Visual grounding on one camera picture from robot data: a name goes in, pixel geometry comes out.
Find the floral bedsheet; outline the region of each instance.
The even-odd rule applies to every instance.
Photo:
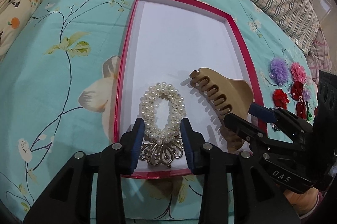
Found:
[[[74,152],[96,153],[109,145],[112,87],[133,1],[44,0],[1,63],[0,199],[18,218],[24,218]],[[312,120],[317,101],[310,71],[303,53],[284,32],[250,0],[200,1],[235,19],[264,105],[286,105],[296,113],[300,103]],[[291,97],[294,86],[303,92]],[[268,134],[289,141],[269,125]],[[196,223],[188,219],[198,218],[202,183],[202,176],[124,178],[126,217],[130,223]],[[229,209],[233,223],[232,196]]]

